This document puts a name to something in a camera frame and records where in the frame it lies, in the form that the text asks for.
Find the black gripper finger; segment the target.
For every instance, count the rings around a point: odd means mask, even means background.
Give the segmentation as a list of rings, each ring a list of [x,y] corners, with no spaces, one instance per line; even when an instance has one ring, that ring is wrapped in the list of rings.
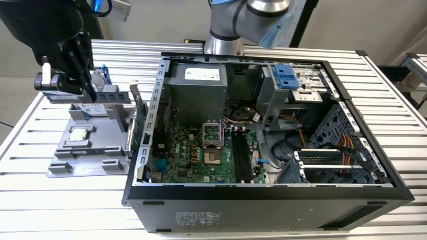
[[[90,33],[81,31],[69,40],[53,43],[46,52],[34,57],[42,68],[34,78],[34,89],[47,96],[55,96],[62,102],[70,102],[70,98],[74,98],[82,100],[82,103],[94,103],[97,95],[90,75],[94,69]]]

